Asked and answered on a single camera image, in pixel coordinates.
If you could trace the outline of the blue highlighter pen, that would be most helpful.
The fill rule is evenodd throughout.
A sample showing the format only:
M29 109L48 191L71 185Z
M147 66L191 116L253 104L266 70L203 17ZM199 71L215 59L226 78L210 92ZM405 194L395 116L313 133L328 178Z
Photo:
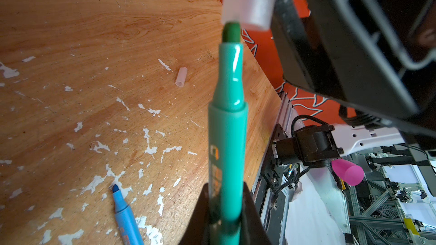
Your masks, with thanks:
M132 208L125 201L120 188L112 186L115 220L124 245L144 245Z

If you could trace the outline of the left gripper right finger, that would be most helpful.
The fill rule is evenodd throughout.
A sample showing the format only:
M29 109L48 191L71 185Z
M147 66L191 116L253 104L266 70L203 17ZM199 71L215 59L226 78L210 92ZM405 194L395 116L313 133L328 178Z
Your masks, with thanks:
M241 244L271 244L263 228L260 216L255 208L251 192L245 182L243 187L243 205L241 212Z

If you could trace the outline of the green highlighter pen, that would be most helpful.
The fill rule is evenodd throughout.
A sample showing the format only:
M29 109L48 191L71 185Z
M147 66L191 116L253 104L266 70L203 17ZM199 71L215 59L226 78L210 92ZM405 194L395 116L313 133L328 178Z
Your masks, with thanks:
M243 206L246 131L241 26L228 22L219 45L219 75L208 106L210 244L238 245Z

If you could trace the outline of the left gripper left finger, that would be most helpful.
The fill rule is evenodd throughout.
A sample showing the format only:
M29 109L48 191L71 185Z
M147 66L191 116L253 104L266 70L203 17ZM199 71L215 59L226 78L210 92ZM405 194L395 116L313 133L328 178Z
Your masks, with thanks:
M191 219L179 244L208 245L210 239L209 216L208 183L206 183L201 190Z

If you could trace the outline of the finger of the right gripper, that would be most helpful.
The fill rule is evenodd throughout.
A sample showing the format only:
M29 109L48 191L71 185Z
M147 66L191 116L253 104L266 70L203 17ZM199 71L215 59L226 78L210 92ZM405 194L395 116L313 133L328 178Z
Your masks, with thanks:
M284 79L340 104L350 126L436 133L436 0L275 0Z

